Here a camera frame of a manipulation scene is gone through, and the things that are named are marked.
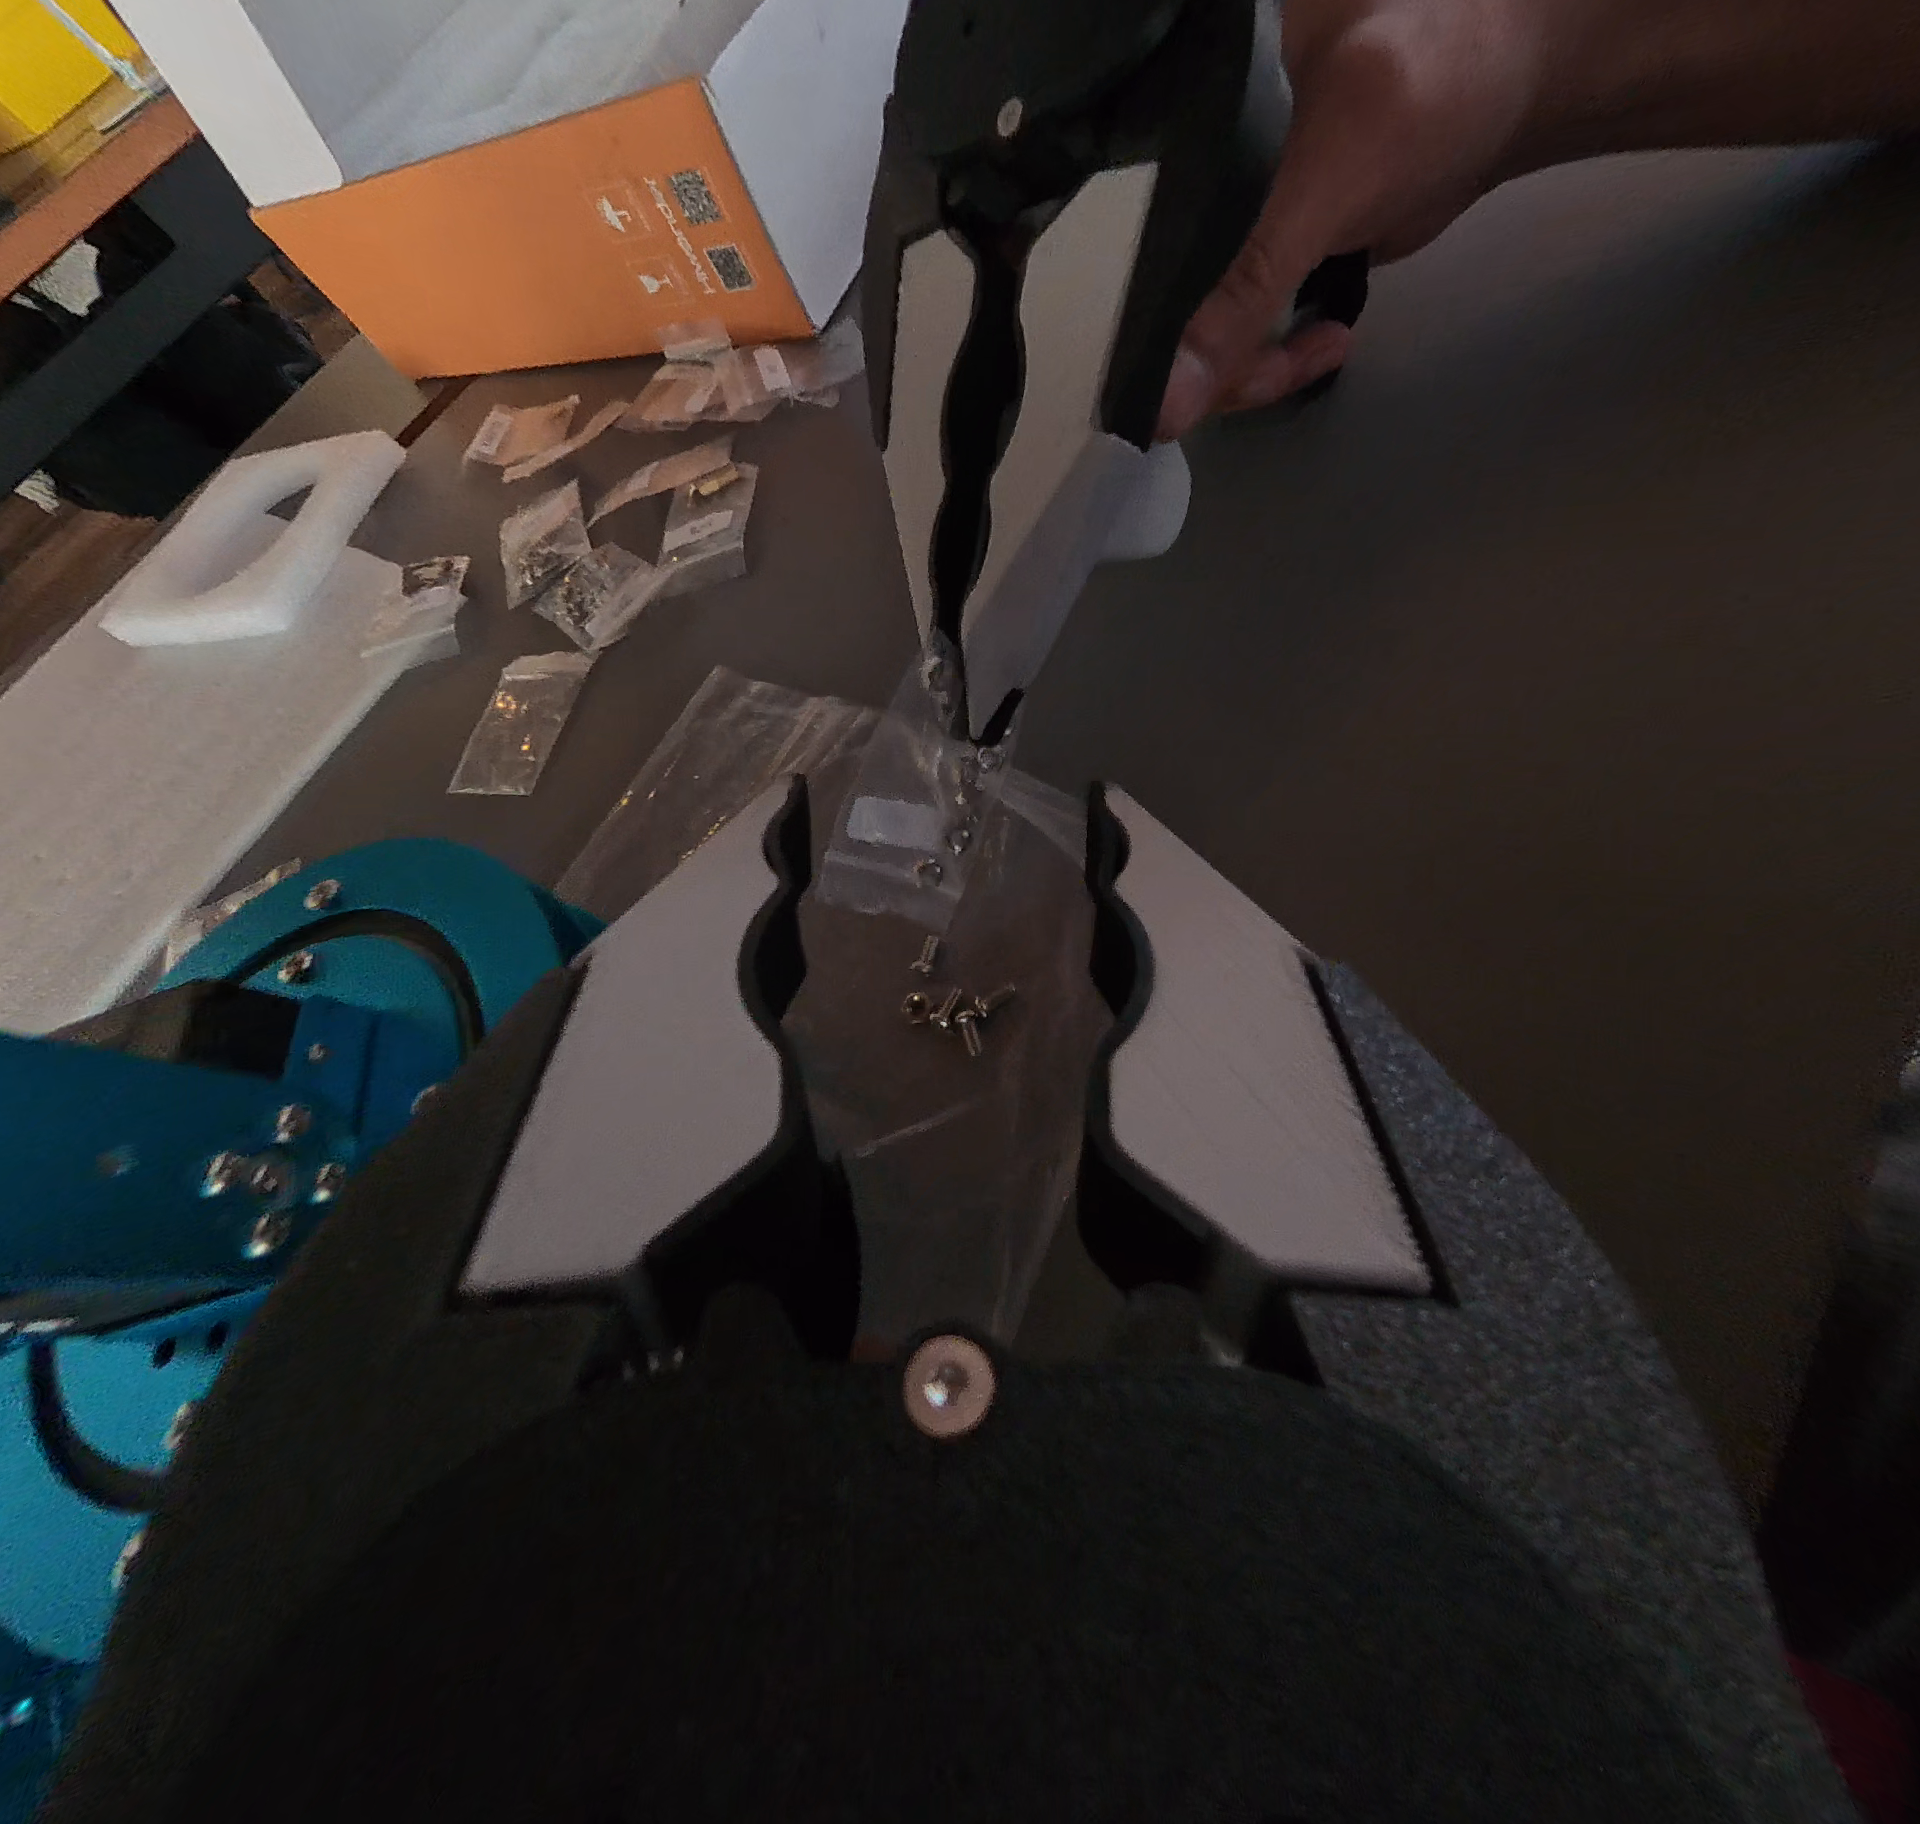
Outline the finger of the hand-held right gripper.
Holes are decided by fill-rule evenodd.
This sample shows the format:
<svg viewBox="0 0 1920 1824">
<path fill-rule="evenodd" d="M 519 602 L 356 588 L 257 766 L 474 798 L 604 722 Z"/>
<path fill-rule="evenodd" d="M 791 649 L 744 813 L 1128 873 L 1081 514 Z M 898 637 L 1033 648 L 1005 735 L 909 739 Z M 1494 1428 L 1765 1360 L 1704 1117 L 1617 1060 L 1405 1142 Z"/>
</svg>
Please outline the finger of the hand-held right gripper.
<svg viewBox="0 0 1920 1824">
<path fill-rule="evenodd" d="M 1157 172 L 1143 159 L 1093 174 L 1023 262 L 1015 419 L 963 612 L 977 744 L 1041 674 L 1091 572 L 1161 556 L 1187 516 L 1187 465 L 1167 445 L 1114 436 L 1101 411 Z"/>
<path fill-rule="evenodd" d="M 947 227 L 900 255 L 880 445 L 919 640 L 968 659 L 982 635 L 992 536 L 998 379 L 982 325 L 983 279 Z"/>
</svg>

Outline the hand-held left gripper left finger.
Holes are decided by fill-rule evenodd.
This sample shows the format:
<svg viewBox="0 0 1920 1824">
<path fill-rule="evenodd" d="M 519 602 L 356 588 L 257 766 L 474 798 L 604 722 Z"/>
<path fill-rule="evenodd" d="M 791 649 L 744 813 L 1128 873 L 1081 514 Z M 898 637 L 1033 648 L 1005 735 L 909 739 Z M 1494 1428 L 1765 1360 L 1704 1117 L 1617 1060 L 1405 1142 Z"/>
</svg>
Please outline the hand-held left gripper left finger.
<svg viewBox="0 0 1920 1824">
<path fill-rule="evenodd" d="M 778 777 L 591 941 L 461 1295 L 807 1281 L 824 1163 L 786 1019 L 809 876 L 807 786 Z"/>
</svg>

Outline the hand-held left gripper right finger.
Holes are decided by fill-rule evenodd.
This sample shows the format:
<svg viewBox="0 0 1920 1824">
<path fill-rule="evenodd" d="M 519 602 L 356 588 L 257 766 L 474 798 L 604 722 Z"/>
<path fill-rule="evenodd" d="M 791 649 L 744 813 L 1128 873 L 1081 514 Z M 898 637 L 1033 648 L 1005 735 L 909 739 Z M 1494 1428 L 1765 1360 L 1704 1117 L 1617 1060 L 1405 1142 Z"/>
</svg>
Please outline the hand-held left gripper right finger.
<svg viewBox="0 0 1920 1824">
<path fill-rule="evenodd" d="M 1100 1276 L 1182 1293 L 1211 1348 L 1303 1348 L 1303 1293 L 1445 1299 L 1313 954 L 1109 781 L 1088 796 L 1084 884 L 1107 1023 L 1078 1236 Z"/>
</svg>

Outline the small clear screw bag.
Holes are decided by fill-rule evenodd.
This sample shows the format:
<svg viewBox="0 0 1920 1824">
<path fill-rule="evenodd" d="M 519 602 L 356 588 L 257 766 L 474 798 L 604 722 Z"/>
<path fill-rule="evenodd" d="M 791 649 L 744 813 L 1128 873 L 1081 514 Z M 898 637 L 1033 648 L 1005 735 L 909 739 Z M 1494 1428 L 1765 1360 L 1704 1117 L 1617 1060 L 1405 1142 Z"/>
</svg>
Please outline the small clear screw bag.
<svg viewBox="0 0 1920 1824">
<path fill-rule="evenodd" d="M 958 648 L 932 634 L 878 716 L 828 826 L 815 897 L 943 939 L 963 916 L 1053 900 L 1079 873 L 1088 810 L 1018 766 L 1021 696 L 968 732 Z"/>
</svg>

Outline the person's right forearm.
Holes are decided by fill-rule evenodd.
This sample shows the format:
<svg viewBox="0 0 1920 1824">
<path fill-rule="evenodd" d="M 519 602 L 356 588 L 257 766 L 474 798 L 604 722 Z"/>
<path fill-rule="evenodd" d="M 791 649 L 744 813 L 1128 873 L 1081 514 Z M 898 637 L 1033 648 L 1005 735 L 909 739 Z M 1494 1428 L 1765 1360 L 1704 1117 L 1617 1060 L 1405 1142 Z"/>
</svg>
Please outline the person's right forearm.
<svg viewBox="0 0 1920 1824">
<path fill-rule="evenodd" d="M 1892 139 L 1918 126 L 1918 0 L 1539 0 L 1532 168 Z"/>
</svg>

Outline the dark grey desk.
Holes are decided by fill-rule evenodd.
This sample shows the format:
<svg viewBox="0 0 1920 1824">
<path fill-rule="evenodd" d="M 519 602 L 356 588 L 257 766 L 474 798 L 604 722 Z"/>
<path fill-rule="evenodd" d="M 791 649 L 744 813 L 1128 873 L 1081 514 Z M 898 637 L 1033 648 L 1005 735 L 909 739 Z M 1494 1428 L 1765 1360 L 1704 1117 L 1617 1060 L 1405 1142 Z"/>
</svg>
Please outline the dark grey desk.
<svg viewBox="0 0 1920 1824">
<path fill-rule="evenodd" d="M 364 548 L 471 552 L 460 652 L 397 680 L 213 884 L 443 836 L 558 884 L 714 665 L 869 708 L 914 648 L 860 384 L 774 410 L 744 577 L 648 612 L 525 799 L 446 784 L 504 664 L 516 495 L 451 388 Z M 1750 1524 L 1794 1443 L 1842 1227 L 1916 1033 L 1916 145 L 1625 155 L 1478 204 L 1372 278 L 1325 395 L 1189 439 L 1156 560 L 1097 572 L 1015 759 L 1118 784 L 1351 967 L 1567 1202 L 1653 1327 Z M 1037 1261 L 985 1124 L 1000 1071 L 900 1016 L 911 925 L 821 975 L 853 1130 L 869 1336 L 985 1319 Z"/>
</svg>

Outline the person's right hand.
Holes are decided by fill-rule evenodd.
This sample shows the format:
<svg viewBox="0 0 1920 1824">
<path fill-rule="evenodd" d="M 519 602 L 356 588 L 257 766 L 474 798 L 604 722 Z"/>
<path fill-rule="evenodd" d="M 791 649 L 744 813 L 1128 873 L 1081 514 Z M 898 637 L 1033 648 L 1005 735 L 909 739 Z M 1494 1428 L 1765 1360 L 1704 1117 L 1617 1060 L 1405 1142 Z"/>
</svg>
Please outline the person's right hand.
<svg viewBox="0 0 1920 1824">
<path fill-rule="evenodd" d="M 1556 0 L 1286 0 L 1292 118 L 1256 220 L 1179 336 L 1157 436 L 1332 375 L 1338 323 L 1288 327 L 1320 264 L 1391 262 L 1498 181 L 1535 116 Z"/>
</svg>

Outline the loose silver screws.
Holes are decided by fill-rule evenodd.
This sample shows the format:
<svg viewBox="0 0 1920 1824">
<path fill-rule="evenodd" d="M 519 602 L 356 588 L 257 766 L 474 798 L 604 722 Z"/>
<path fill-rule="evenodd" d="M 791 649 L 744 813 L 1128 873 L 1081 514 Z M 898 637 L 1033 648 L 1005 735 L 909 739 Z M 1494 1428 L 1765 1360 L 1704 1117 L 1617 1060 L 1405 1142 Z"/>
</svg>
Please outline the loose silver screws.
<svg viewBox="0 0 1920 1824">
<path fill-rule="evenodd" d="M 971 985 L 952 970 L 947 943 L 935 932 L 926 932 L 908 964 L 908 985 L 898 998 L 895 1016 L 908 1029 L 930 1032 L 958 1043 L 965 1057 L 982 1060 L 988 1054 L 989 1032 L 1019 998 L 1019 984 L 1009 977 Z"/>
</svg>

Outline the large clear plastic bag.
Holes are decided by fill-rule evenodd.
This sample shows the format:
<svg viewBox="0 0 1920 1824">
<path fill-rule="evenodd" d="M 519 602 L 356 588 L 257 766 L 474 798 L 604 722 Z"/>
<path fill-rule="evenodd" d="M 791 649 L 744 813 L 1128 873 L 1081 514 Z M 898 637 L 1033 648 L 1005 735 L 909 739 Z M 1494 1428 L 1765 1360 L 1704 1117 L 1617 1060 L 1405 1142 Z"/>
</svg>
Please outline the large clear plastic bag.
<svg viewBox="0 0 1920 1824">
<path fill-rule="evenodd" d="M 714 668 L 565 870 L 559 893 L 604 919 L 621 916 L 787 773 L 807 779 L 821 848 L 878 720 L 867 706 Z M 923 932 L 815 893 L 800 904 L 807 973 L 784 1032 L 820 1148 L 852 1191 L 866 1341 L 895 1343 L 955 1319 L 1011 1345 L 1037 1321 L 1103 1019 L 1084 870 L 1055 876 L 1052 889 L 1015 909 L 963 916 L 943 938 L 946 977 L 1019 985 L 979 1060 L 900 1021 Z"/>
</svg>

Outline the pile of small parts bags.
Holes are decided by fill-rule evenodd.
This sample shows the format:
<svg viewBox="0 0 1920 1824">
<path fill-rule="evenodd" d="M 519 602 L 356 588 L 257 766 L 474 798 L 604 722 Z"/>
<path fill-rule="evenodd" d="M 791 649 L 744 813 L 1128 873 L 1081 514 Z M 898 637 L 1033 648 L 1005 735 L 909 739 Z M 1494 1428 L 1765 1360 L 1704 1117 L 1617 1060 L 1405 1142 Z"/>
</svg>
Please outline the pile of small parts bags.
<svg viewBox="0 0 1920 1824">
<path fill-rule="evenodd" d="M 493 532 L 500 591 L 564 648 L 500 669 L 451 796 L 534 794 L 599 656 L 644 612 L 745 574 L 757 465 L 737 455 L 737 434 L 787 405 L 828 410 L 862 372 L 848 314 L 806 340 L 751 345 L 693 325 L 668 336 L 631 395 L 590 413 L 579 393 L 485 410 L 461 464 L 534 488 Z"/>
</svg>

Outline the orange and white cardboard box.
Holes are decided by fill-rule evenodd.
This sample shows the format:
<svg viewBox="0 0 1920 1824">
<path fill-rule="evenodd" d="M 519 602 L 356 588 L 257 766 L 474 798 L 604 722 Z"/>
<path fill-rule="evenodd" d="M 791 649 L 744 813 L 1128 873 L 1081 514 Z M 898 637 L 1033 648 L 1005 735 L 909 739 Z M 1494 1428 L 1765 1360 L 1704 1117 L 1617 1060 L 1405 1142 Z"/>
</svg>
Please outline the orange and white cardboard box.
<svg viewBox="0 0 1920 1824">
<path fill-rule="evenodd" d="M 109 0 L 260 230 L 397 370 L 828 323 L 908 0 Z"/>
</svg>

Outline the white foam cutout block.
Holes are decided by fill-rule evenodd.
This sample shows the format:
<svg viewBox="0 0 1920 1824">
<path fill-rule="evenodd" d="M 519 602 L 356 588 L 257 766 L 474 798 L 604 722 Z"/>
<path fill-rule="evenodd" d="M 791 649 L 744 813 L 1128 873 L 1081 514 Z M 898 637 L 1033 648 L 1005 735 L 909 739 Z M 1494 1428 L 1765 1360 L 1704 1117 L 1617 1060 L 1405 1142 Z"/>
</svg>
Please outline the white foam cutout block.
<svg viewBox="0 0 1920 1824">
<path fill-rule="evenodd" d="M 102 630 L 133 649 L 283 634 L 404 459 L 380 429 L 230 457 L 109 595 Z"/>
</svg>

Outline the wooden workbench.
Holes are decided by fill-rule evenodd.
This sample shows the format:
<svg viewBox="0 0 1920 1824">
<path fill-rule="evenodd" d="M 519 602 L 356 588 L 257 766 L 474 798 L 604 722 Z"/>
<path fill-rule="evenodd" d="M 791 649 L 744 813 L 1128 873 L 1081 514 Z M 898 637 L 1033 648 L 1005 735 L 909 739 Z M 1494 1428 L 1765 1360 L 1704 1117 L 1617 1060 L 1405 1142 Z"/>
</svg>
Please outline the wooden workbench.
<svg viewBox="0 0 1920 1824">
<path fill-rule="evenodd" d="M 34 474 L 83 419 L 149 368 L 204 312 L 249 279 L 276 245 L 179 97 L 164 90 L 66 176 L 3 222 L 3 295 L 23 290 L 118 207 L 157 231 L 164 253 L 72 342 L 3 386 L 3 492 Z"/>
</svg>

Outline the red badge card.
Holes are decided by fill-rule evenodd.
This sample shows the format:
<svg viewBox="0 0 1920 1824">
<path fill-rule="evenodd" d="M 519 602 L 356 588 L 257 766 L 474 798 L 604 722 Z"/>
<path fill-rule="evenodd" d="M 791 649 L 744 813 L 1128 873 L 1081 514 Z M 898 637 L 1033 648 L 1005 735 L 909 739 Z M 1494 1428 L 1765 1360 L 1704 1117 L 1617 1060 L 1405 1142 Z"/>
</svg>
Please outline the red badge card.
<svg viewBox="0 0 1920 1824">
<path fill-rule="evenodd" d="M 1881 1692 L 1797 1652 L 1788 1666 L 1830 1761 L 1866 1822 L 1918 1820 L 1916 1739 Z"/>
</svg>

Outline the yellow bin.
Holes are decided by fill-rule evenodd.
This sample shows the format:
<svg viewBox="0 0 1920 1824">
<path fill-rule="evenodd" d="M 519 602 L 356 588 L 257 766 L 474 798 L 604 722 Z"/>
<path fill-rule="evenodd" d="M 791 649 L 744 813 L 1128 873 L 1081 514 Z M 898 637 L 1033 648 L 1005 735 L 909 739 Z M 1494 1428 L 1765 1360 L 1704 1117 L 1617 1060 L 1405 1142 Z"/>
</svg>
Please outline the yellow bin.
<svg viewBox="0 0 1920 1824">
<path fill-rule="evenodd" d="M 2 0 L 2 151 L 35 143 L 109 83 L 142 90 L 135 58 L 106 0 Z"/>
</svg>

